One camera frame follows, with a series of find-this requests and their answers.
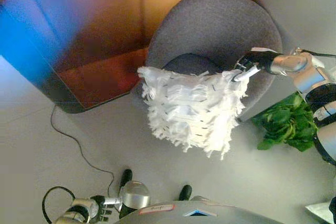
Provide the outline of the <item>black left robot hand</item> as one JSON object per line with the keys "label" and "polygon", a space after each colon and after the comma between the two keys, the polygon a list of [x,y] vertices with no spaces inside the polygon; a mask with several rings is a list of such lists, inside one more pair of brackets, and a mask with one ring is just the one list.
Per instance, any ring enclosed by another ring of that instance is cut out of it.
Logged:
{"label": "black left robot hand", "polygon": [[101,195],[96,195],[90,198],[95,202],[95,209],[93,216],[90,218],[89,223],[107,223],[109,216],[112,214],[112,208],[120,206],[122,200],[120,197],[110,198]]}

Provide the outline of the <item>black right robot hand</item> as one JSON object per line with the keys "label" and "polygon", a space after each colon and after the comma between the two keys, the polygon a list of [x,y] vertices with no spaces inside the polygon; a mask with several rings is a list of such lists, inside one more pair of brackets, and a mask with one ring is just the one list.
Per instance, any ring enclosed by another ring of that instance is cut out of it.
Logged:
{"label": "black right robot hand", "polygon": [[236,61],[234,70],[239,70],[240,73],[232,78],[232,82],[249,79],[262,70],[275,75],[271,71],[271,65],[274,59],[280,55],[281,53],[269,48],[253,47]]}

